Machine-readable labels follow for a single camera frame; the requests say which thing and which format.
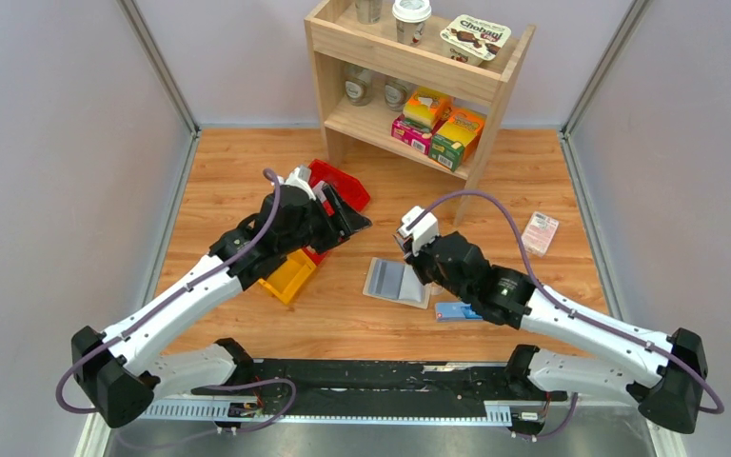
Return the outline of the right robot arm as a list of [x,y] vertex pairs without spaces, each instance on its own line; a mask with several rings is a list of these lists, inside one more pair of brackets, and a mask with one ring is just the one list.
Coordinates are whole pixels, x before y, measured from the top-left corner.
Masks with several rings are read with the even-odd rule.
[[451,292],[487,322],[550,336],[586,353],[519,345],[508,360],[512,377],[541,391],[605,396],[636,407],[661,427],[695,431],[708,371],[699,334],[637,328],[580,306],[553,288],[537,287],[527,274],[490,264],[459,232],[417,240],[401,228],[396,238],[422,283]]

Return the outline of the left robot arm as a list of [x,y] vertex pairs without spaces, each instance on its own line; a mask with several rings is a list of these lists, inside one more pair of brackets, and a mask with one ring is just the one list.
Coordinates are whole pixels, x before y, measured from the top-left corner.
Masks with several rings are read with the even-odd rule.
[[160,398],[225,383],[240,364],[225,341],[175,356],[162,350],[209,311],[267,278],[290,253],[325,253],[370,226],[330,185],[319,194],[299,185],[275,188],[258,212],[225,232],[166,292],[102,331],[85,326],[72,335],[72,375],[92,411],[109,427],[123,427]]

